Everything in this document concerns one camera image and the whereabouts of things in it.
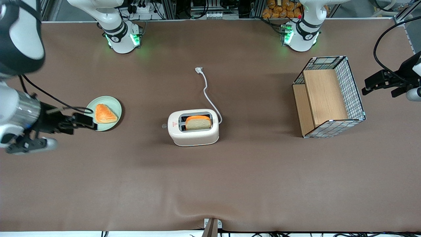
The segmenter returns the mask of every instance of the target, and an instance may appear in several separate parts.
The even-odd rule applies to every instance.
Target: metal frame
[[[399,12],[395,17],[395,22],[396,23],[400,23],[402,21],[405,20],[405,18],[407,18],[409,16],[409,14],[411,14],[419,5],[421,4],[421,1],[416,1],[414,2],[414,4],[410,7],[408,7],[407,9]]]
[[[162,6],[164,8],[165,19],[175,20],[175,18],[176,18],[176,1],[162,0]]]

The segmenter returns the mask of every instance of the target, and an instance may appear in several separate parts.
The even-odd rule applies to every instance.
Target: wire mesh
[[[297,79],[295,79],[294,84],[304,84],[303,71],[334,69],[343,58],[345,58],[345,56],[311,58],[300,75],[298,75]]]
[[[326,121],[313,131],[303,136],[304,138],[333,137],[365,120],[365,112],[362,108],[361,97],[347,57],[333,56],[311,58],[304,67],[303,71],[323,69],[335,70],[349,119]],[[294,84],[305,84],[303,71],[301,71],[300,75],[298,75]]]

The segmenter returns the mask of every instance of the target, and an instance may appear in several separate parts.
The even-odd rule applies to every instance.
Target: wooden board
[[[335,70],[305,70],[303,74],[314,126],[331,119],[348,119]]]
[[[292,85],[292,89],[294,91],[298,119],[300,121],[301,134],[304,136],[314,129],[313,116],[310,109],[306,85],[295,84]]]

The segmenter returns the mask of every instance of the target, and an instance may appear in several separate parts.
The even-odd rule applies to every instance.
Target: table
[[[0,230],[197,229],[215,217],[229,231],[420,231],[421,103],[379,90],[362,97],[365,122],[303,139],[291,88],[311,57],[334,55],[348,56],[362,88],[392,24],[329,19],[298,53],[257,20],[151,22],[127,55],[93,23],[44,24],[45,66],[29,78],[74,106],[114,96],[125,112],[109,132],[54,135],[56,151],[2,152]],[[412,54],[403,27],[378,49],[394,70]],[[167,117],[211,108],[197,66],[224,118],[220,139],[178,147],[161,128]]]

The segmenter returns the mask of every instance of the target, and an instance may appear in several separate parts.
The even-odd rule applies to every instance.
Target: black cable
[[[22,76],[21,75],[18,75],[18,77],[19,77],[19,80],[21,81],[22,90],[25,93],[28,93],[28,91],[26,90],[26,86],[25,86],[24,80],[22,79]]]
[[[261,18],[260,16],[254,16],[253,18],[257,18],[260,19],[261,21],[263,21],[264,23],[268,24],[271,26],[272,30],[274,30],[276,33],[280,34],[280,35],[285,35],[285,33],[282,33],[280,31],[278,31],[277,29],[275,29],[274,27],[281,27],[281,24],[274,24],[272,22],[270,22],[269,18],[267,19],[267,21],[263,18]]]
[[[261,21],[263,21],[264,23],[266,23],[266,24],[268,24],[268,25],[281,27],[281,25],[280,25],[280,24],[274,24],[274,23],[271,23],[271,22],[269,22],[269,21],[265,20],[264,18],[262,18],[262,17],[260,17],[260,16],[253,16],[252,18],[257,18],[257,19],[260,19]]]
[[[384,9],[383,7],[381,7],[381,6],[378,4],[377,0],[374,0],[374,4],[376,5],[376,7],[377,7],[377,8],[379,8],[379,9],[380,9],[380,10],[382,10],[382,11],[388,11],[388,12],[392,12],[392,11],[393,11],[392,9],[386,10],[386,9]]]
[[[291,18],[287,17],[290,21],[294,22],[295,24],[300,23],[300,21],[298,20],[297,22],[293,21]]]
[[[158,4],[156,3],[156,1],[154,0],[154,1],[151,1],[152,2],[152,5],[154,6],[154,8],[157,10],[157,14],[158,14],[158,16],[162,19],[162,20],[165,20],[165,17],[161,14],[161,11],[159,10],[159,8],[158,8]]]
[[[208,12],[208,10],[209,10],[209,2],[208,2],[208,0],[204,0],[205,1],[205,4],[204,4],[204,6],[203,6],[203,12],[202,12],[202,14],[200,15],[200,16],[198,16],[198,17],[194,17],[194,16],[192,16],[192,15],[190,15],[188,12],[187,12],[187,9],[188,8],[190,8],[191,9],[191,6],[189,6],[189,5],[187,5],[187,3],[188,3],[188,0],[184,0],[184,13],[190,18],[190,19],[198,19],[198,18],[201,18],[201,17],[203,17],[203,16],[205,16],[206,15],[206,13]]]
[[[277,29],[275,29],[275,28],[273,27],[273,25],[272,25],[272,23],[270,22],[269,18],[267,19],[267,21],[269,22],[270,27],[272,28],[272,30],[274,30],[276,33],[278,33],[278,34],[282,35],[282,33],[281,33],[279,30],[277,30]]]
[[[71,109],[73,109],[73,110],[75,110],[75,111],[77,111],[77,112],[80,112],[80,113],[93,113],[93,110],[92,110],[92,109],[89,109],[89,108],[84,108],[85,110],[88,110],[88,112],[86,112],[86,111],[80,110],[80,109],[78,109],[78,108],[76,108],[76,107],[73,107],[73,106],[70,106],[70,105],[68,105],[68,104],[64,103],[63,101],[61,101],[61,100],[59,100],[59,99],[55,98],[54,96],[52,96],[50,93],[48,93],[48,92],[44,91],[43,89],[41,89],[39,86],[35,85],[33,82],[31,82],[31,81],[30,81],[30,80],[29,80],[29,79],[25,76],[25,74],[22,74],[22,76],[23,76],[23,77],[25,78],[25,80],[26,80],[29,84],[31,84],[33,87],[37,88],[37,89],[38,89],[38,90],[40,90],[42,93],[44,93],[44,94],[48,95],[49,97],[51,97],[51,98],[52,98],[52,99],[54,99],[55,101],[59,102],[60,104],[62,104],[62,105],[64,105],[64,106],[66,106],[66,107],[68,107],[68,108],[71,108]]]
[[[390,70],[389,68],[387,68],[383,63],[381,63],[380,62],[380,60],[377,58],[377,53],[376,53],[376,51],[377,51],[377,47],[378,47],[378,44],[380,43],[380,40],[383,38],[383,36],[385,36],[389,31],[391,31],[392,29],[394,29],[394,28],[396,28],[397,26],[400,26],[400,25],[402,25],[402,24],[405,24],[405,23],[408,23],[408,22],[411,22],[411,21],[415,21],[415,20],[418,20],[418,19],[421,19],[421,16],[417,16],[417,17],[414,17],[414,18],[412,18],[412,19],[409,19],[409,20],[405,20],[405,21],[402,21],[402,22],[399,22],[399,23],[397,23],[397,24],[395,24],[395,25],[393,25],[393,26],[391,26],[391,27],[389,27],[389,29],[387,29],[386,31],[384,31],[383,32],[383,34],[381,34],[381,36],[378,38],[378,40],[377,40],[377,42],[376,42],[376,44],[375,44],[375,46],[374,46],[374,50],[373,50],[373,56],[374,56],[374,59],[376,60],[376,62],[382,67],[382,68],[384,68],[386,71],[388,71],[389,73],[391,73],[393,76],[395,76],[395,77],[397,77],[397,78],[399,78],[401,81],[403,81],[403,82],[407,82],[404,78],[402,78],[402,77],[400,77],[399,75],[397,75],[396,73],[394,73],[392,70]]]

